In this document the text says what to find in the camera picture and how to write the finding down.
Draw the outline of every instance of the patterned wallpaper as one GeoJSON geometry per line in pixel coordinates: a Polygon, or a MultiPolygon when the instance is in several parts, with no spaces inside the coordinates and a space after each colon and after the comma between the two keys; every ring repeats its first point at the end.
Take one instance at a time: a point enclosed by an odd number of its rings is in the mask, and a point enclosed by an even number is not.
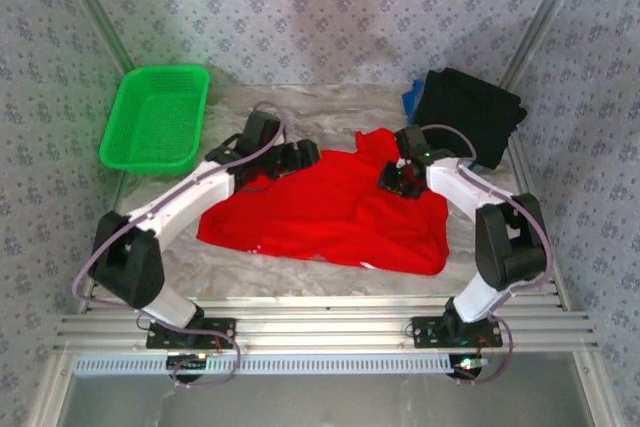
{"type": "Polygon", "coordinates": [[[517,89],[526,150],[578,307],[640,425],[640,1],[567,0],[517,89]]]}
{"type": "Polygon", "coordinates": [[[540,0],[101,0],[136,64],[218,82],[401,83],[457,67],[498,81],[540,0]]]}
{"type": "Polygon", "coordinates": [[[0,0],[0,425],[21,425],[115,178],[119,74],[76,0],[0,0]]]}

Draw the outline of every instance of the purple cable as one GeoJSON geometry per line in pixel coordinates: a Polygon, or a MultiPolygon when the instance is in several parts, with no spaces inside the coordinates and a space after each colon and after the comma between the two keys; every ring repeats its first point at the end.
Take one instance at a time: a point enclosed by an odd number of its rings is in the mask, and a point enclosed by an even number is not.
{"type": "MultiPolygon", "coordinates": [[[[545,231],[542,228],[542,226],[540,225],[540,223],[533,217],[533,215],[531,215],[529,213],[529,211],[527,211],[527,209],[525,209],[520,204],[515,202],[511,197],[509,197],[507,195],[504,195],[501,192],[497,192],[496,190],[494,190],[494,187],[491,184],[488,184],[488,183],[485,183],[485,182],[482,182],[482,181],[478,180],[474,174],[472,174],[470,172],[467,172],[467,169],[463,165],[461,165],[461,162],[463,160],[470,160],[470,161],[474,162],[478,157],[476,149],[474,148],[473,144],[467,138],[466,135],[464,135],[458,129],[456,129],[454,127],[451,127],[449,125],[444,125],[444,124],[425,125],[424,127],[421,127],[421,129],[423,131],[431,130],[431,129],[447,130],[449,132],[452,132],[452,133],[456,134],[458,137],[460,137],[464,141],[464,143],[467,144],[467,147],[469,148],[469,151],[471,152],[471,157],[460,159],[460,161],[456,165],[457,172],[467,182],[469,182],[470,184],[474,185],[475,187],[479,188],[480,190],[485,191],[489,195],[493,195],[493,196],[499,198],[503,202],[506,202],[511,207],[513,207],[518,213],[520,213],[527,220],[527,222],[529,222],[529,224],[533,227],[533,230],[535,230],[536,234],[538,234],[538,237],[540,237],[540,241],[542,242],[542,248],[544,249],[544,254],[545,254],[545,258],[546,258],[546,265],[545,265],[544,273],[535,282],[533,282],[531,284],[527,284],[527,285],[521,286],[521,287],[514,287],[511,292],[514,293],[514,292],[519,292],[519,291],[522,291],[522,290],[529,290],[529,289],[533,289],[533,288],[539,287],[539,286],[547,283],[550,280],[551,276],[553,275],[553,249],[551,247],[551,242],[549,241],[549,237],[547,237],[547,234],[545,233],[545,231]]],[[[507,322],[504,319],[493,315],[493,312],[495,312],[495,310],[497,310],[499,307],[504,305],[504,303],[508,299],[509,299],[509,297],[504,297],[496,305],[494,305],[494,307],[493,307],[493,309],[492,309],[492,311],[491,311],[491,313],[489,314],[489,317],[488,317],[489,320],[495,320],[499,324],[502,324],[502,326],[504,327],[505,332],[507,333],[507,338],[509,339],[509,344],[508,344],[508,347],[507,347],[507,356],[506,356],[504,362],[498,368],[498,370],[496,370],[489,377],[487,377],[485,379],[480,379],[480,380],[475,380],[475,379],[474,380],[468,380],[468,381],[465,381],[465,382],[468,382],[468,383],[474,384],[474,385],[476,385],[476,384],[485,384],[487,382],[491,382],[492,380],[497,379],[498,377],[500,377],[502,374],[504,374],[507,371],[507,368],[509,367],[509,364],[511,363],[511,356],[513,355],[513,347],[514,347],[513,334],[511,332],[511,329],[509,328],[509,325],[507,324],[507,322]]],[[[467,373],[464,372],[461,369],[454,369],[454,370],[467,375],[467,373]]]]}
{"type": "MultiPolygon", "coordinates": [[[[275,107],[275,108],[279,109],[279,106],[277,106],[276,104],[273,104],[273,103],[267,102],[267,101],[261,101],[261,102],[258,102],[256,105],[253,106],[253,110],[256,110],[258,107],[260,107],[262,105],[268,105],[268,106],[275,107]]],[[[239,165],[246,164],[247,162],[251,162],[252,160],[260,157],[262,154],[267,152],[271,147],[273,147],[275,145],[275,143],[278,141],[280,136],[284,134],[284,129],[285,129],[285,122],[284,122],[284,120],[281,119],[281,122],[280,122],[280,125],[278,126],[277,132],[275,133],[273,138],[264,147],[262,147],[261,149],[257,150],[253,154],[248,155],[247,157],[243,157],[242,159],[239,159],[239,160],[234,160],[233,162],[229,162],[229,163],[224,164],[224,165],[217,165],[216,167],[213,167],[213,168],[207,170],[206,172],[203,172],[202,174],[198,175],[195,179],[192,179],[191,181],[185,183],[183,186],[181,186],[175,192],[172,192],[170,195],[168,195],[167,197],[162,199],[156,205],[151,207],[146,213],[136,217],[135,219],[130,220],[126,225],[124,225],[123,227],[118,229],[102,245],[100,245],[95,250],[95,252],[93,252],[91,257],[89,257],[89,260],[87,260],[87,262],[84,264],[82,269],[80,269],[80,272],[78,273],[78,275],[74,279],[73,284],[71,286],[71,291],[73,292],[73,295],[77,299],[80,299],[80,300],[96,302],[98,304],[108,305],[110,307],[123,307],[123,308],[126,308],[126,309],[130,309],[130,307],[127,304],[123,303],[123,302],[113,302],[113,301],[110,301],[110,300],[95,299],[95,298],[93,298],[91,296],[88,296],[88,295],[85,295],[84,293],[82,293],[81,287],[83,285],[83,281],[85,280],[85,278],[86,278],[89,270],[91,269],[91,267],[93,267],[93,265],[98,261],[100,256],[102,256],[109,249],[109,247],[111,247],[118,239],[120,239],[127,232],[129,232],[131,229],[133,229],[136,225],[138,225],[140,222],[142,222],[143,220],[145,220],[149,216],[153,216],[154,214],[159,212],[165,205],[167,205],[169,202],[173,201],[178,196],[182,195],[184,192],[189,190],[194,185],[198,184],[199,182],[202,182],[204,179],[206,179],[206,178],[208,178],[208,177],[220,172],[221,170],[226,170],[226,169],[230,169],[232,167],[237,167],[239,165]]],[[[173,330],[174,332],[179,332],[181,334],[211,335],[213,337],[224,339],[224,340],[226,340],[227,342],[229,342],[231,344],[231,346],[233,347],[233,349],[236,352],[236,362],[234,363],[234,366],[231,369],[231,371],[227,375],[225,375],[224,377],[222,377],[220,379],[217,379],[217,380],[214,380],[214,381],[211,381],[211,382],[203,382],[203,383],[199,383],[199,384],[184,384],[184,383],[178,381],[178,379],[176,377],[176,373],[183,365],[183,363],[178,363],[173,368],[172,373],[171,373],[171,378],[175,382],[176,386],[185,387],[187,389],[201,388],[201,387],[215,387],[215,386],[224,384],[225,382],[230,380],[235,375],[236,371],[238,370],[238,368],[240,366],[240,359],[241,359],[241,355],[242,354],[240,352],[240,346],[238,345],[238,343],[233,338],[229,337],[228,335],[226,335],[226,334],[224,334],[222,332],[218,332],[217,330],[186,329],[186,328],[177,327],[175,325],[168,324],[168,323],[164,322],[163,320],[158,319],[157,317],[155,317],[155,316],[153,316],[153,315],[151,315],[151,314],[149,314],[147,312],[144,312],[144,314],[147,315],[148,317],[150,317],[151,319],[153,319],[159,325],[163,326],[166,329],[173,330]]]]}

